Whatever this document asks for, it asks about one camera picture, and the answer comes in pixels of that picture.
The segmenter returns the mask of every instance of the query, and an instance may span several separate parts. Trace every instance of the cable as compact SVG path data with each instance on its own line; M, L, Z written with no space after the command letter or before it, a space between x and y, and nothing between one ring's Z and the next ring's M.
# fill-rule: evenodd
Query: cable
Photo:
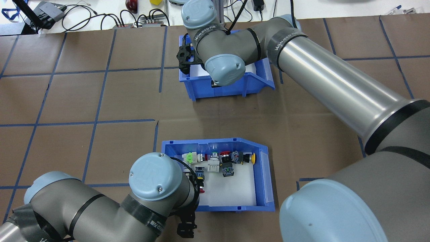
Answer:
M276 12L276 4L278 3L278 0L275 0L275 7L273 8L273 15L272 17L275 17L275 12Z
M292 19L292 22L293 22L293 27L297 28L297 25L295 24L295 17L294 17L294 3L293 3L293 0L290 0L290 3L291 3L291 19Z
M247 1L248 1L248 0L244 0L244 1L243 1L242 6L241 6L241 7L240 7L240 9L239 9L239 12L237 13L236 17L234 18L233 22L231 23L230 27L229 27L229 28L228 28L228 30L227 30L227 33L228 33L228 34L230 34L230 33L231 33L231 30L233 29L233 27L235 26L235 24L236 24L237 20L239 19L240 14L242 13L243 9L245 8L245 5L246 5L246 2L247 2Z
M117 23L117 21L115 20L115 18L114 18L114 17L112 17L110 14L105 14L105 15L104 15L104 17L101 19L101 22L100 22L100 30L103 30L103 21L104 21L104 19L105 19L106 17L111 17L111 18L113 18L113 19L114 19L114 21L115 21L116 26L118 27L118 23Z
M194 172L194 170L193 170L193 169L191 169L191 167L190 167L189 165L187 165L185 162L183 162L182 160L180 160L180 159L178 159L178 158L175 158L175 157L170 157L170 158L171 158L172 160L175 160L175 161L177 161L177 162L179 162L179 163L183 164L183 165L184 165L188 170L190 170L190 172L191 172L191 174L193 175L193 177L194 177L195 181L197 181L197 180L198 180L196 173ZM196 189L196 192L198 192L198 191L199 191L199 189L197 189L197 184L195 184L195 189Z
M85 22L85 21L88 21L88 20L90 20L90 19L93 19L93 18L95 18L95 17L99 17L99 16L110 16L111 18L115 19L115 18L114 18L114 17L112 17L111 15L112 15L112 14L105 14L105 13L102 13L102 14L97 14L97 15L95 15L95 16L91 16L91 17L89 17L89 18L87 18L87 19L82 20L81 22L79 22L79 23L78 23L78 24L76 24L75 26L73 26L73 27L71 27L71 28L66 29L65 31L63 31L63 33L67 32L67 31L70 31L70 30L71 30L71 29L73 29L74 27L76 27L76 26L78 26L78 25L82 24L82 23L83 23L83 22Z
M156 12L160 12L162 14L164 14L164 16L166 17L167 20L167 24L170 26L170 21L169 21L169 17L167 16L167 14L165 12L163 12L161 9L153 9L154 11L152 12L151 18L154 19L154 14Z
M131 16L135 19L135 23L137 23L137 19L136 19L136 17L133 15L133 13L132 13L132 12L130 12L130 11L128 11L128 10L126 10L126 9L123 9L123 10L121 10L121 12L120 12L120 19L121 19L121 24L123 25L123 27L125 26L125 25L124 25L124 21L123 21L123 17L122 17L123 12L128 12L128 13L130 13L130 14L131 14Z
M224 15L224 17L227 18L228 21L233 22L233 21L231 21L231 19L229 17L227 17L227 15Z
M70 11L72 11L73 9L78 8L78 7L82 7L82 8L84 8L85 10L87 10L87 11L88 11L88 13L89 13L89 16L90 16L90 17L92 16L91 11L92 11L95 15L97 15L97 12L96 12L94 9L92 9L92 8L90 8L90 7L88 7L88 6L85 6L85 5L69 4L69 5L66 5L66 6L73 6L72 8L70 8L70 9L69 9L65 14L64 14L64 17L61 19L61 25L63 26L63 29L68 30L68 31L77 31L77 30L80 30L80 29L84 28L85 26L87 26L87 25L89 24L89 20L88 20L88 21L87 21L83 26L81 26L81 27L80 27L80 28L78 28L78 29L73 29L73 28L67 29L67 28L64 26L64 20L66 19L66 16L70 13Z

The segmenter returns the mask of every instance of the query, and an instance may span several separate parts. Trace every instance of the electrical component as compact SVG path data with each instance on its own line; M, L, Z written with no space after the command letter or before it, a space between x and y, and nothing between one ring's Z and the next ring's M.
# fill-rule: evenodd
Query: electrical component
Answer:
M263 11L264 9L264 0L252 0L252 8L254 11Z

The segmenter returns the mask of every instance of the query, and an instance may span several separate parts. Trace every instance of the black tape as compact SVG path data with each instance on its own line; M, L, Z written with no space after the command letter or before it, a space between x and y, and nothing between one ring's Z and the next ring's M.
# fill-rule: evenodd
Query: black tape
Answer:
M70 223L69 226L69 235L73 237L73 230L75 229L75 225L76 222L78 221L79 217L82 215L82 213L84 212L84 210L90 205L92 204L92 202L94 202L95 200L97 200L98 198L101 197L105 197L105 195L103 194L97 194L95 196L93 196L92 198L88 199L88 201L86 201L82 207L79 208L78 212L75 214L75 216L72 219L72 222Z
M197 33L193 36L192 42L196 44L196 46L194 47L197 50L197 46L199 45L199 42L206 36L208 35L210 32L216 31L216 30L222 30L222 31L227 31L221 24L209 24L206 25L205 27L199 29L197 31Z
M382 141L404 120L408 119L412 115L417 112L429 108L430 102L426 100L418 100L416 102L412 102L398 111L396 111L393 115L391 115L387 120L385 120L370 136L369 140L366 143L364 151L368 155L375 153L378 146L382 143Z
M281 70L279 67L279 55L281 54L282 49L288 44L288 42L299 36L307 37L307 35L303 34L296 28L283 28L274 34L269 40L266 50L267 57L273 64L276 64L276 67L279 70Z
M381 151L388 151L388 152L404 155L430 169L430 155L424 152L421 152L419 150L411 149L403 146L389 146L389 147L383 148Z
M34 212L31 204L13 210L13 215L7 221L18 226L24 239L28 242L62 242L59 233L39 214Z
M121 202L120 206L139 222L150 228L158 236L161 235L164 226L166 226L167 218L165 216L145 207L130 195Z
M257 45L257 60L261 59L261 45L260 45L260 41L258 40L257 34L251 29L251 28L247 28L246 30L248 30L252 37L255 40L255 44Z

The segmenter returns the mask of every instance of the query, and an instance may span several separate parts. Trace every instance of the metal pole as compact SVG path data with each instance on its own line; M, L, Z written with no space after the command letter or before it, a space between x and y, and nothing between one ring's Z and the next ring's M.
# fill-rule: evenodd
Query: metal pole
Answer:
M288 42L278 63L365 141L395 111L411 103L306 37Z

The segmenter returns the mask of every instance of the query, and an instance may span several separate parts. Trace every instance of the blue plastic bin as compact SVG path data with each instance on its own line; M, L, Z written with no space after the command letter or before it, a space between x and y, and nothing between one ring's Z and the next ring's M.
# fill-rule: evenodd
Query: blue plastic bin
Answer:
M210 154L212 150L239 150L253 152L256 155L254 164L254 184L256 206L202 206L197 211L275 211L272 180L267 146L242 138L213 140L169 140L162 142L161 152L169 156L188 152Z
M182 45L182 36L179 36L179 45ZM263 87L275 89L269 59L265 58L255 62L256 73L245 72L245 75L234 84L224 87L211 87L211 77L199 76L192 77L179 71L179 81L185 84L188 96L193 101L197 98L242 95L245 97L249 93L259 93Z

